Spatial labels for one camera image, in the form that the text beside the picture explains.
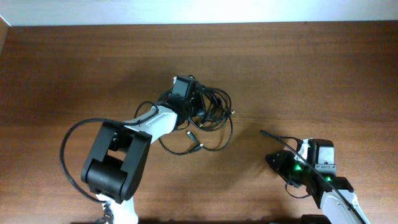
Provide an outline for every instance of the wire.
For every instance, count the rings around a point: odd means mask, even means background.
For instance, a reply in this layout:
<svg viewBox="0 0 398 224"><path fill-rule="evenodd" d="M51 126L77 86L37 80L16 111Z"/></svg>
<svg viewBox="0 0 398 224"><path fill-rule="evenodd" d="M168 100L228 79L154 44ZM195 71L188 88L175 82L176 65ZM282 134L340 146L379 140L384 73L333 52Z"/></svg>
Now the wire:
<svg viewBox="0 0 398 224"><path fill-rule="evenodd" d="M303 143L303 141L301 139L295 138L295 137L290 137L290 136L279 136L279 138L281 139L294 139L297 144Z"/></svg>
<svg viewBox="0 0 398 224"><path fill-rule="evenodd" d="M334 190L336 192L336 194L344 201L344 203L348 206L349 210L352 210L354 212L354 214L357 216L357 218L360 220L360 222L362 224L366 224L366 222L363 220L363 218L361 217L361 215L358 213L358 211L354 208L354 205L351 204L349 201L347 201L347 199L339 192L335 189L334 186L332 186L331 183L329 183L322 175L321 173L319 173L316 168L314 168L313 166L311 166L311 164L304 159L298 152L296 152L296 150L294 150L292 148L292 146L288 145L286 142L284 142L280 137L275 136L271 133L268 133L267 131L264 130L260 130L260 133L271 137L273 139L275 139L276 141L279 141L281 144L283 144L284 146L286 146L290 151L292 151L298 158L300 158L301 160L304 161L305 165L308 166L314 173L316 173L317 176L319 176L319 178L321 178L322 181L324 181L324 183L326 183L332 190Z"/></svg>
<svg viewBox="0 0 398 224"><path fill-rule="evenodd" d="M170 87L166 90L160 97L159 101L167 102L167 98L169 93L172 91L173 87ZM231 97L225 92L224 90L220 90L218 88L206 87L205 85L201 85L197 83L196 86L196 97L200 97L202 102L204 103L204 113L201 115L192 114L193 111L193 104L194 102L188 101L187 107L189 108L189 118L188 124L186 127L182 129L176 129L177 131L184 130L189 126L189 124L193 124L196 128L206 131L206 132L213 132L217 131L225 126L227 121L229 120L231 126L231 132L229 134L229 138L224 146L219 148L209 148L203 146L202 148L207 151L220 151L226 148L232 140L233 137L233 121L231 115L234 113L231 109L232 101ZM204 98L207 98L209 101L208 105L205 104ZM189 153L195 152L194 148L191 148L185 152L174 152L170 150L162 141L162 138L159 138L160 145L169 153L176 155L176 156L184 156Z"/></svg>
<svg viewBox="0 0 398 224"><path fill-rule="evenodd" d="M84 125L84 124L87 124L87 123L103 122L103 123L112 124L112 125L117 126L117 127L120 127L120 128L122 128L122 127L125 126L125 125L127 125L127 126L139 125L139 124L141 124L141 123L143 123L143 122L146 122L146 121L148 121L149 119L153 118L153 117L159 112L158 106L157 106L155 103L150 102L150 101L142 102L142 103L138 106L137 111L139 110L139 108L141 108L141 106L143 106L143 105L146 104L146 103L150 103L150 104L155 108L155 111L154 111L154 113L152 113L151 115L149 115L148 117L146 117L146 118L144 118L144 119L139 119L139 120L137 120L137 121L135 121L135 122L122 122L122 121L115 121L115 120L112 120L112 119L105 119L105 118L91 118L91 119L85 119L85 120L83 120L83 121L79 121L79 122L77 122L76 124L74 124L74 125L68 130L68 132L66 133L66 135L63 137L63 140L62 140L62 143L61 143L61 148L60 148L60 163L61 163L61 167L62 167L63 173L65 174L65 176L67 177L67 179L69 180L69 182L72 184L72 186L74 186L74 188L75 188L77 191L79 191L79 192L80 192L83 196L85 196L86 198L88 198L88 199L90 199L90 200L92 200L92 201L94 201L94 202L97 202L97 203L106 203L106 201L98 200L97 198L94 198L93 196L91 196L91 195L89 195L87 192L85 192L85 191L76 183L76 181L73 179L73 177L70 175L70 173L69 173L69 171L68 171L68 169L67 169L67 166L66 166L66 164L65 164L65 146L67 145L67 141L68 141L70 135L72 134L72 132L73 132L74 130L76 130L76 128L78 128L78 127L80 127L80 126L82 126L82 125Z"/></svg>
<svg viewBox="0 0 398 224"><path fill-rule="evenodd" d="M292 196L293 198L303 199L303 198L306 198L306 197L311 196L310 194L307 194L307 195L304 195L304 196L301 196L301 197L292 195L292 194L287 190L287 186L288 186L289 184L290 184L290 180L289 180L288 182L286 182L286 184L285 184L285 190L286 190L286 192L287 192L290 196Z"/></svg>

